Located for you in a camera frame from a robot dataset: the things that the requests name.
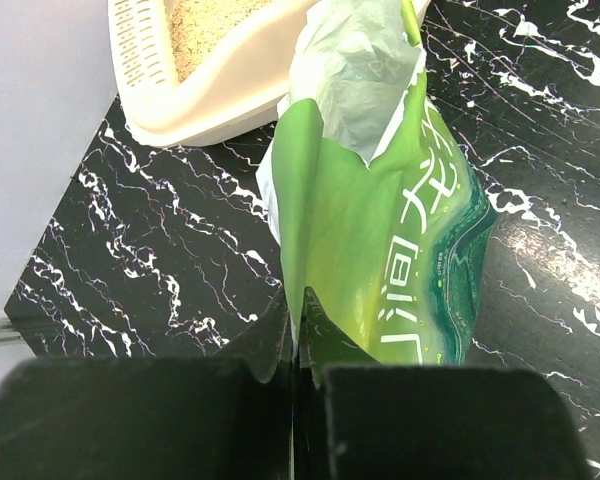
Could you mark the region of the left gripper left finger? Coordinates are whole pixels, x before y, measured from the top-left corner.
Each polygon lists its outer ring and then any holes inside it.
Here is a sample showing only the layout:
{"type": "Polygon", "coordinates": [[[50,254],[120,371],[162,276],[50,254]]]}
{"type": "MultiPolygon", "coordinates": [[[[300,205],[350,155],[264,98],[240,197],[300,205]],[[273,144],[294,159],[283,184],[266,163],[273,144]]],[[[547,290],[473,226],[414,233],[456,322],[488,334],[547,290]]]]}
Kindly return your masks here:
{"type": "Polygon", "coordinates": [[[282,293],[208,357],[36,358],[0,384],[0,479],[287,479],[282,293]]]}

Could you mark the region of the green litter bag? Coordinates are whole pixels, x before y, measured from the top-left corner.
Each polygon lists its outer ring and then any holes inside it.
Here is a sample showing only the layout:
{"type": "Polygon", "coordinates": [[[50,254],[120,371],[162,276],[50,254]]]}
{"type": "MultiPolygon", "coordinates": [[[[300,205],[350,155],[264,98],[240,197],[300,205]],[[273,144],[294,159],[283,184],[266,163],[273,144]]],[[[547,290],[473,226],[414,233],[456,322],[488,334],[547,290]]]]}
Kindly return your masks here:
{"type": "Polygon", "coordinates": [[[314,293],[376,361],[459,365],[495,212],[427,94],[410,1],[319,1],[257,170],[293,322],[314,293]]]}

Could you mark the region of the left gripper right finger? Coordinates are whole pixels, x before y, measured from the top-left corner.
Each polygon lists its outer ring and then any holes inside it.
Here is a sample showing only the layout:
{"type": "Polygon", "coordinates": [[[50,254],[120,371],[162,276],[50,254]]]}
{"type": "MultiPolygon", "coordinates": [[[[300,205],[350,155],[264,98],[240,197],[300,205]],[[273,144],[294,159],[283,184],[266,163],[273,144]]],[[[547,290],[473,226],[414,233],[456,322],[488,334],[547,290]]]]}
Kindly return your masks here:
{"type": "Polygon", "coordinates": [[[571,415],[528,370],[376,362],[304,293],[301,479],[588,479],[571,415]]]}

